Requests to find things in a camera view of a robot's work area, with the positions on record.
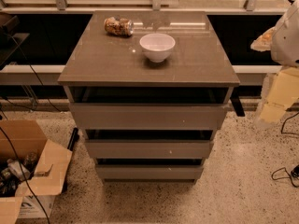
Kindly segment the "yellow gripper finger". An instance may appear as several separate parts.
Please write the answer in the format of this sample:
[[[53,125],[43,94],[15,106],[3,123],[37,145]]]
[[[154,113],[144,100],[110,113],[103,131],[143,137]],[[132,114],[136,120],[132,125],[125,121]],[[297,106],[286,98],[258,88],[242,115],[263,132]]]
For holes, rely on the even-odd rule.
[[[250,48],[260,52],[270,51],[273,45],[274,32],[274,27],[269,28],[251,43]]]
[[[254,124],[259,129],[267,129],[276,125],[299,100],[299,69],[282,67],[275,75],[267,76],[261,96]]]

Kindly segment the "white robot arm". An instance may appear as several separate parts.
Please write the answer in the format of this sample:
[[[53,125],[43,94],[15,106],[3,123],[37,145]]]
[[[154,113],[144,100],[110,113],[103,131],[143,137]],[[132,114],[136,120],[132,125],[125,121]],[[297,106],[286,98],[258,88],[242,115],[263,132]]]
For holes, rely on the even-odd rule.
[[[254,40],[250,48],[269,50],[271,59],[281,65],[264,81],[257,109],[256,126],[268,128],[277,124],[299,99],[299,1],[294,0],[276,25]]]

